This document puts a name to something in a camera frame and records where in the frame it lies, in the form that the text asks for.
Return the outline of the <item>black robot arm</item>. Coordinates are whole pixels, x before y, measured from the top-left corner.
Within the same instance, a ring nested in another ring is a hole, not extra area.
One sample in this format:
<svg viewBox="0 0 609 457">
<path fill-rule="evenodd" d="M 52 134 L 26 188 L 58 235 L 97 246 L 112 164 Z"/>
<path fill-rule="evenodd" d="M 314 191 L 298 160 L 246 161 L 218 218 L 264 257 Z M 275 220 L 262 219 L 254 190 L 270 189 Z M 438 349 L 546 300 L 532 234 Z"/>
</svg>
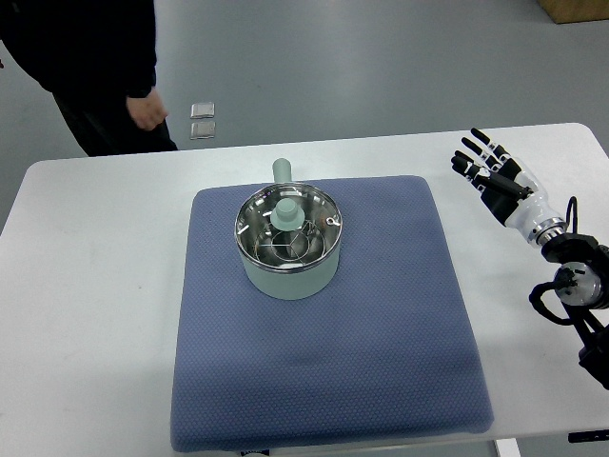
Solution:
<svg viewBox="0 0 609 457">
<path fill-rule="evenodd" d="M 545 319 L 575 328 L 583 348 L 579 364 L 608 387 L 608 326 L 593 312 L 608 308 L 608 247 L 590 235 L 552 228 L 540 236 L 541 255 L 560 267 L 534 286 L 529 302 Z"/>
</svg>

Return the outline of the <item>person's bare hand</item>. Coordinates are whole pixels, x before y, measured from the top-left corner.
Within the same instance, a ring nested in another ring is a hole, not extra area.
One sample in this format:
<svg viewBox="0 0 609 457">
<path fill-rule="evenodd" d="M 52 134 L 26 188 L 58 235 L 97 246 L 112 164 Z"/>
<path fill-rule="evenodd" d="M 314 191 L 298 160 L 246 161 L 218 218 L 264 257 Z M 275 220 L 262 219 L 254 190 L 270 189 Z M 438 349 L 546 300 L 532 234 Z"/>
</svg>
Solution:
<svg viewBox="0 0 609 457">
<path fill-rule="evenodd" d="M 145 97 L 127 97 L 128 114 L 139 129 L 152 131 L 167 119 L 167 109 L 156 88 Z"/>
</svg>

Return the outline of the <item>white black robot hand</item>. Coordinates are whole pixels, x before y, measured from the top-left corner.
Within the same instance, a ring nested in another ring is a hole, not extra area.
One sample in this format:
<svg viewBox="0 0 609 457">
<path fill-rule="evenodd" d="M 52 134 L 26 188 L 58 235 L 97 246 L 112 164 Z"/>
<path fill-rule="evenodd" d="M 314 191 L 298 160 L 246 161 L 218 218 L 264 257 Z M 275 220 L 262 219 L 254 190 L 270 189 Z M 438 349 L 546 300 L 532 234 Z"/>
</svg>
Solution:
<svg viewBox="0 0 609 457">
<path fill-rule="evenodd" d="M 548 193 L 538 178 L 502 145 L 472 128 L 451 159 L 452 170 L 479 193 L 481 201 L 504 227 L 517 230 L 532 246 L 543 246 L 564 234 L 567 223 L 548 203 Z"/>
</svg>

